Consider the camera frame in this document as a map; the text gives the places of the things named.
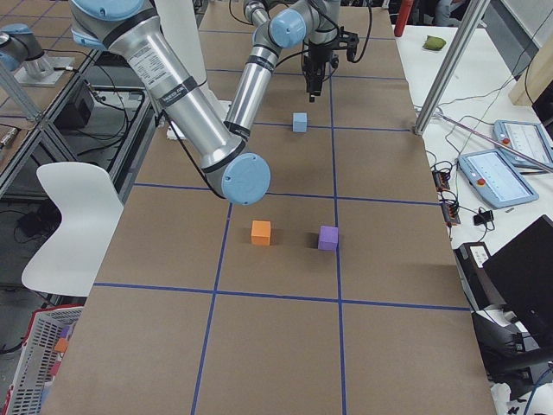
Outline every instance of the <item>computer monitor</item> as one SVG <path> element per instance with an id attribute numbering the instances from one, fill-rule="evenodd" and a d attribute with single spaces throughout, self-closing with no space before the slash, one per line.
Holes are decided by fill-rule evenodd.
<path id="1" fill-rule="evenodd" d="M 539 217 L 492 255 L 484 270 L 537 344 L 553 346 L 553 221 Z"/>

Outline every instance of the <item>blue device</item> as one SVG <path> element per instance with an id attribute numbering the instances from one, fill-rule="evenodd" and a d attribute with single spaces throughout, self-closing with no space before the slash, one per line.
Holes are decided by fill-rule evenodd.
<path id="1" fill-rule="evenodd" d="M 459 167 L 482 199 L 493 208 L 520 205 L 539 197 L 497 149 L 462 155 Z"/>
<path id="2" fill-rule="evenodd" d="M 503 145 L 508 145 L 514 150 L 553 167 L 553 149 L 551 149 L 553 143 L 541 124 L 500 119 L 493 125 L 493 137 Z M 501 148 L 499 150 L 517 167 L 535 167 L 534 164 L 507 150 Z"/>

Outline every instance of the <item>white desk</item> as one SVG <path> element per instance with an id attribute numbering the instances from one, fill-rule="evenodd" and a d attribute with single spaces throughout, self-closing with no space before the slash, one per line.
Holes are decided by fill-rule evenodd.
<path id="1" fill-rule="evenodd" d="M 409 82 L 410 94 L 415 105 L 422 105 L 436 73 L 446 55 L 448 46 L 454 38 L 456 29 L 453 28 L 429 28 L 408 26 L 404 35 L 397 39 L 399 53 L 404 64 L 404 71 Z M 427 35 L 439 36 L 448 44 L 440 52 L 423 49 L 423 43 Z M 493 46 L 490 37 L 484 29 L 477 29 L 461 62 L 455 70 L 441 102 L 449 102 L 452 99 L 485 95 L 502 86 L 510 79 L 511 73 L 498 50 Z M 493 123 L 496 119 L 509 119 L 517 121 L 539 122 L 536 114 L 530 107 L 514 106 L 509 100 L 508 93 L 515 85 L 512 80 L 502 89 L 497 100 L 484 116 L 487 107 L 494 101 L 498 93 L 492 93 L 488 97 L 458 101 L 451 105 L 444 105 L 444 113 L 451 118 L 461 119 L 465 115 L 471 115 Z M 464 124 L 474 127 L 477 121 L 465 118 Z M 449 160 L 454 163 L 457 157 L 456 151 L 445 141 L 445 135 L 453 126 L 441 119 L 433 119 L 424 132 L 426 148 L 436 154 L 438 161 Z M 480 124 L 477 128 L 488 136 L 492 135 L 492 127 Z M 458 148 L 462 147 L 468 137 L 466 131 L 456 129 L 450 136 Z M 490 149 L 492 146 L 478 137 L 471 137 L 463 153 L 471 153 L 479 150 Z M 553 175 L 526 176 L 526 180 L 538 192 L 539 200 L 532 203 L 518 205 L 510 213 L 509 209 L 494 210 L 495 231 L 488 232 L 484 242 L 491 254 L 494 254 L 505 243 L 514 238 L 518 233 L 530 225 L 538 216 L 547 214 L 553 218 Z M 460 204 L 465 208 L 477 210 L 478 207 L 490 208 L 479 198 L 478 194 L 468 184 L 465 176 L 460 173 L 458 177 L 458 196 Z M 461 210 L 461 225 L 454 227 L 452 231 L 451 245 L 458 247 L 463 242 L 476 241 L 481 238 L 484 227 L 473 225 L 474 214 Z"/>

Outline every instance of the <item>orange cube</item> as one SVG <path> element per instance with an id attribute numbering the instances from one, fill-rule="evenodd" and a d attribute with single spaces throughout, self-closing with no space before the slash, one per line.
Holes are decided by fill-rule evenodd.
<path id="1" fill-rule="evenodd" d="M 69 342 L 67 341 L 67 339 L 61 338 L 58 340 L 57 343 L 55 343 L 54 352 L 66 353 L 68 346 Z"/>
<path id="2" fill-rule="evenodd" d="M 270 245 L 270 222 L 268 220 L 254 220 L 251 223 L 251 243 L 253 245 Z"/>

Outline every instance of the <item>crate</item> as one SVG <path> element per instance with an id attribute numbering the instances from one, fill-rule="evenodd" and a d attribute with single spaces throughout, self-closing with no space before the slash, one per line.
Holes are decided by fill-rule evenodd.
<path id="1" fill-rule="evenodd" d="M 57 353 L 54 346 L 61 330 L 79 320 L 81 306 L 60 306 L 33 313 L 14 380 L 6 393 L 2 415 L 38 415 L 44 384 L 52 380 L 50 369 Z"/>

